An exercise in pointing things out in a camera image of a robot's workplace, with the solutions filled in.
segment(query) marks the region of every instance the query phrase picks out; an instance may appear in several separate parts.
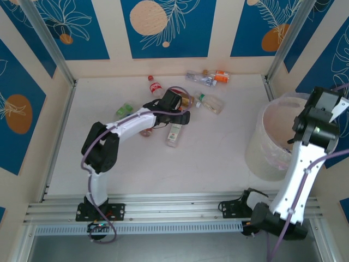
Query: orange circle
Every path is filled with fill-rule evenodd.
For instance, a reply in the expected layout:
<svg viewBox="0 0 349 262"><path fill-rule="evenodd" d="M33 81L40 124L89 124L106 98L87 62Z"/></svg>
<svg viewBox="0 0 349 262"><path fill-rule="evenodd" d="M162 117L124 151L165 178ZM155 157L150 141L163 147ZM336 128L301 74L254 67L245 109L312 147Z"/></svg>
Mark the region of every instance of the orange circle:
<svg viewBox="0 0 349 262"><path fill-rule="evenodd" d="M275 52L279 49L281 41L289 28L289 24L283 24L271 29L262 40L262 48L265 52Z"/></svg>
<svg viewBox="0 0 349 262"><path fill-rule="evenodd" d="M160 33L167 26L167 15L164 9L150 0L140 1L130 12L133 29L141 35Z"/></svg>
<svg viewBox="0 0 349 262"><path fill-rule="evenodd" d="M59 36L59 39L62 41L63 44L71 45L73 43L73 38L68 34L61 34Z"/></svg>
<svg viewBox="0 0 349 262"><path fill-rule="evenodd" d="M21 94L13 94L5 102L6 122L17 134L25 134L31 127L33 110L29 100Z"/></svg>

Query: transparent plastic bin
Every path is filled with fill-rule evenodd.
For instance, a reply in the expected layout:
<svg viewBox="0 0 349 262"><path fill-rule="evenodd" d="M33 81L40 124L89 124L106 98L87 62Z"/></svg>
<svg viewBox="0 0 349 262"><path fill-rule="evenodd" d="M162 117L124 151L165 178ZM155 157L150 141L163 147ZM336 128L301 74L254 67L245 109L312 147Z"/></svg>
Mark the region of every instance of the transparent plastic bin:
<svg viewBox="0 0 349 262"><path fill-rule="evenodd" d="M309 95L286 93L265 105L258 114L256 130L246 149L249 169L259 178L278 181L285 178L291 161L293 120L304 109Z"/></svg>

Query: wall decoration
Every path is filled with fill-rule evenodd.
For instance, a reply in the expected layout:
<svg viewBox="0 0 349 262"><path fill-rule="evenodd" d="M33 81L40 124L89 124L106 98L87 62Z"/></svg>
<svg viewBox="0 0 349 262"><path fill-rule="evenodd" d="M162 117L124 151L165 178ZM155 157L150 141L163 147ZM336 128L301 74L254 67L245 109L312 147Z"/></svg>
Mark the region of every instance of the wall decoration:
<svg viewBox="0 0 349 262"><path fill-rule="evenodd" d="M0 6L3 8L7 16L10 18L14 26L32 49L40 63L43 65L50 77L53 77L56 71L56 64L51 58L49 52L46 50L44 44L33 29L31 23L23 13L17 1L14 0L0 0Z"/></svg>
<svg viewBox="0 0 349 262"><path fill-rule="evenodd" d="M342 199L339 201L339 203L343 209L344 216L347 219L349 224L349 198Z"/></svg>
<svg viewBox="0 0 349 262"><path fill-rule="evenodd" d="M5 211L6 209L0 206L0 226L1 226L2 219L5 216Z"/></svg>
<svg viewBox="0 0 349 262"><path fill-rule="evenodd" d="M246 0L231 57L273 56L302 0Z"/></svg>
<svg viewBox="0 0 349 262"><path fill-rule="evenodd" d="M121 0L132 58L207 57L216 0Z"/></svg>
<svg viewBox="0 0 349 262"><path fill-rule="evenodd" d="M19 174L45 98L0 40L0 168Z"/></svg>
<svg viewBox="0 0 349 262"><path fill-rule="evenodd" d="M314 4L308 15L308 19L304 22L302 29L299 31L284 59L284 64L288 72L291 71L333 2L334 0L317 0Z"/></svg>
<svg viewBox="0 0 349 262"><path fill-rule="evenodd" d="M297 92L310 93L315 86L333 89L349 82L349 18L338 30L320 57L308 71L297 87ZM349 88L341 92L349 98ZM349 148L349 110L335 120L340 127L340 138L336 151ZM348 155L329 159L325 162L330 167L345 159Z"/></svg>
<svg viewBox="0 0 349 262"><path fill-rule="evenodd" d="M33 3L66 60L109 59L91 0L36 0ZM31 28L20 12L17 6L16 17L20 19L16 19Z"/></svg>

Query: robotic arm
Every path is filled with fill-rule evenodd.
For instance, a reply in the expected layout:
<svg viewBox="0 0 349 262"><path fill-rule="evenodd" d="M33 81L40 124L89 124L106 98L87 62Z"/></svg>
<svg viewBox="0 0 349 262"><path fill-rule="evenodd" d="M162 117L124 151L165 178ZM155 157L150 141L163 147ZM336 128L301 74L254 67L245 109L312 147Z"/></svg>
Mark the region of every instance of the robotic arm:
<svg viewBox="0 0 349 262"><path fill-rule="evenodd" d="M81 153L84 155L84 163L87 165L87 169L91 171L91 194L94 203L103 213L107 213L109 209L107 172L115 165L119 144L140 131L152 128L160 123L188 124L190 112L186 111L180 114L180 110L176 109L181 101L182 97L180 95L167 90L163 98L145 104L139 111L122 120L107 125L100 122L92 125ZM107 132L101 140L90 148L96 139L109 129L110 132ZM84 203L79 205L77 221L100 219L92 204L91 194L87 193Z"/></svg>
<svg viewBox="0 0 349 262"><path fill-rule="evenodd" d="M145 104L138 112L127 118L107 125L97 122L92 126L81 152L87 168L91 171L91 193L94 202L104 214L108 211L106 172L116 162L119 144L141 130L160 123L188 124L190 112L187 111L182 115L172 114L180 112L176 110L180 100L178 94L167 90L162 99ZM262 229L279 236L291 214L290 225L287 227L284 239L305 238L308 231L302 226L304 208L324 161L319 162L311 170L308 170L308 167L313 161L335 149L340 131L333 120L348 107L349 100L338 93L315 87L304 110L294 119L292 129L296 133L289 141L294 143L292 159L284 184L276 198L270 203L267 195L249 188L244 191L241 198L221 202L223 217L251 217L251 228ZM108 129L111 129L110 132L104 135L87 154L92 143ZM87 194L84 203L79 205L77 214L77 221L101 219L92 205L90 194Z"/></svg>
<svg viewBox="0 0 349 262"><path fill-rule="evenodd" d="M304 110L294 119L292 129L296 132L289 143L294 143L290 167L284 184L273 202L257 190L249 188L239 200L223 203L227 212L234 212L234 204L250 215L251 225L280 236L289 215L290 225L285 240L304 239L308 233L302 226L306 200L315 178L324 163L309 165L332 152L339 138L339 127L333 120L349 107L349 100L336 92L315 87Z"/></svg>

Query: white table surface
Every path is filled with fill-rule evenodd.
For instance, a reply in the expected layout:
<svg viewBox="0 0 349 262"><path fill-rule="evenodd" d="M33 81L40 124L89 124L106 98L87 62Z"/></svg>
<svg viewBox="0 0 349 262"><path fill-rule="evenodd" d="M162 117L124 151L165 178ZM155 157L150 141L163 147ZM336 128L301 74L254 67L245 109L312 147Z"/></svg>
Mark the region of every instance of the white table surface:
<svg viewBox="0 0 349 262"><path fill-rule="evenodd" d="M191 110L177 148L165 140L170 125L144 138L134 135L119 146L116 165L109 171L109 194L209 193L279 189L252 174L244 159L260 107L268 102L260 75L233 75L229 84L210 88L183 76L155 78L163 88L200 90L225 102L221 114L204 107ZM48 195L85 194L88 175L80 169L81 147L93 123L115 121L127 100L139 106L154 98L147 78L80 79L64 131Z"/></svg>

